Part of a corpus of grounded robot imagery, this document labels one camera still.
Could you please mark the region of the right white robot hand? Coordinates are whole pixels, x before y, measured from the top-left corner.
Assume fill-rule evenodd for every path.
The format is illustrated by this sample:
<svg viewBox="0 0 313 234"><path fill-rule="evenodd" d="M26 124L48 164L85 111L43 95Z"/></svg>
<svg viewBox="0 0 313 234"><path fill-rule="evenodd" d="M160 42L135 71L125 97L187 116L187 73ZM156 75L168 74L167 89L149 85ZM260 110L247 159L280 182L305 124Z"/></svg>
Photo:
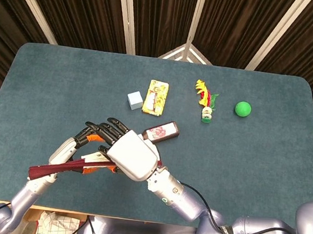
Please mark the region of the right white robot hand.
<svg viewBox="0 0 313 234"><path fill-rule="evenodd" d="M133 181L145 181L157 167L157 155L135 131L116 118L96 126L97 135L109 145L98 149Z"/></svg>

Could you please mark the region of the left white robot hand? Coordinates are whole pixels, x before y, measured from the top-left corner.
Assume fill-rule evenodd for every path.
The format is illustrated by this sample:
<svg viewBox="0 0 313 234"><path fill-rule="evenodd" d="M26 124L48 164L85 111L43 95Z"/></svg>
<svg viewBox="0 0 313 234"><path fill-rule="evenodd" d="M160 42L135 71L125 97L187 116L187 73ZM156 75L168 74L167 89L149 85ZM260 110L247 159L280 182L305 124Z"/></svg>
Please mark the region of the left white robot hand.
<svg viewBox="0 0 313 234"><path fill-rule="evenodd" d="M85 124L87 126L86 128L74 137L68 138L62 145L60 145L60 147L57 148L57 150L49 158L49 165L68 162L78 149L89 142L88 136L94 135L99 129L99 126L92 122L86 122Z"/></svg>

